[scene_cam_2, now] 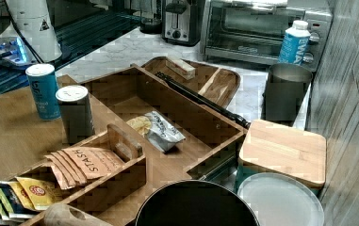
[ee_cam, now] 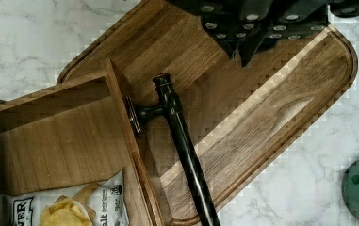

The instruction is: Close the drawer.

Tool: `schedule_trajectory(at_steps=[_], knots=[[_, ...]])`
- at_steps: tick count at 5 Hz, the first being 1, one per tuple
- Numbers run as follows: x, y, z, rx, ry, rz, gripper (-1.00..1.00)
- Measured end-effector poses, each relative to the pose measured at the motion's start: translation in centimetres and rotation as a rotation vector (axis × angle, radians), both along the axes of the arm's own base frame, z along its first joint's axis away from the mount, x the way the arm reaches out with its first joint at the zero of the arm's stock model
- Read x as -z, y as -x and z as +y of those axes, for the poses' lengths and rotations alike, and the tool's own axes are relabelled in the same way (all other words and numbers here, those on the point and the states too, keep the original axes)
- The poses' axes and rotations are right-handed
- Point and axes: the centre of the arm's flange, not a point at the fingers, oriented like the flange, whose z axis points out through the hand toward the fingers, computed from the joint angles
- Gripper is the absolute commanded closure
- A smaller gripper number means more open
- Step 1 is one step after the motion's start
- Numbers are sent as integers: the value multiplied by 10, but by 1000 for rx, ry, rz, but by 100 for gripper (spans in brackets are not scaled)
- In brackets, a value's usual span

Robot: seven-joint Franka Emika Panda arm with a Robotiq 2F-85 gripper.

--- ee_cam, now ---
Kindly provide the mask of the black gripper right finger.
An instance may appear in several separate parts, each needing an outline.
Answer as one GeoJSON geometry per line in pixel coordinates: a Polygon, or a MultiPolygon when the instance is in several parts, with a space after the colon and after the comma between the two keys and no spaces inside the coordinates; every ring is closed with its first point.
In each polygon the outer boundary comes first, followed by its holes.
{"type": "Polygon", "coordinates": [[[239,19],[244,28],[253,28],[239,46],[241,65],[280,39],[297,40],[323,30],[328,12],[340,18],[358,17],[359,0],[242,0],[239,19]]]}

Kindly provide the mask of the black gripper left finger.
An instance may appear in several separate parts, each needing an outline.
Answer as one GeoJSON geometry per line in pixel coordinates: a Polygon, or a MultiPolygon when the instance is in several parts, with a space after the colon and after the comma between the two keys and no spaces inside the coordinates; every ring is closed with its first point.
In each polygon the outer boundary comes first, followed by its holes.
{"type": "Polygon", "coordinates": [[[275,46],[275,38],[267,37],[274,0],[167,1],[199,16],[204,31],[230,59],[239,53],[241,60],[251,60],[256,53],[275,46]]]}

